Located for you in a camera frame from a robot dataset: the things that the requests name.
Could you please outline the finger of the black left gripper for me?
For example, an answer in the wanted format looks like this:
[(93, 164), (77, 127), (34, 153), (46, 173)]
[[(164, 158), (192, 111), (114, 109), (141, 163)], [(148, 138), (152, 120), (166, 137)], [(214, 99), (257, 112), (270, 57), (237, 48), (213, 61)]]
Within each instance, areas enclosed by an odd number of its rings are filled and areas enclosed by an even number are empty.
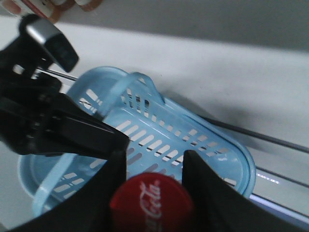
[(125, 152), (129, 144), (128, 136), (81, 110), (65, 94), (53, 100), (48, 129), (51, 153), (107, 160), (114, 151)]

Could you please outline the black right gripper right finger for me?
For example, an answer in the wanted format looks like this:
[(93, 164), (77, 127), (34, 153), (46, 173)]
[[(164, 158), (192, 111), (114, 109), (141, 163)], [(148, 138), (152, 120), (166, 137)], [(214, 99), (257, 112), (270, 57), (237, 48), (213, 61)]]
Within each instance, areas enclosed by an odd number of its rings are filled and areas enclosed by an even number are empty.
[(183, 157), (182, 185), (196, 207), (199, 232), (302, 232), (226, 184), (193, 150)]

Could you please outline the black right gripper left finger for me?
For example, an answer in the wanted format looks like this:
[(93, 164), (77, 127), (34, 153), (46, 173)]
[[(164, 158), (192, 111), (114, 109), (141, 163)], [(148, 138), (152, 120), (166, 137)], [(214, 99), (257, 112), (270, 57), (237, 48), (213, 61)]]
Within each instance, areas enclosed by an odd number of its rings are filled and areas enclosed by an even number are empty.
[(14, 232), (111, 232), (112, 196), (126, 180), (126, 153), (113, 152), (103, 167), (75, 194)]

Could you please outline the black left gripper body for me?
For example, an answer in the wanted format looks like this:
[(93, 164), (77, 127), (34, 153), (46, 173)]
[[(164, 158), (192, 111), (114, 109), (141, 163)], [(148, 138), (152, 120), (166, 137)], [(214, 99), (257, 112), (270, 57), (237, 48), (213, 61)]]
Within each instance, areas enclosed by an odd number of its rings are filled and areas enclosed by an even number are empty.
[(17, 37), (0, 52), (0, 139), (12, 151), (33, 153), (35, 133), (62, 83), (46, 73), (50, 57), (27, 36)]

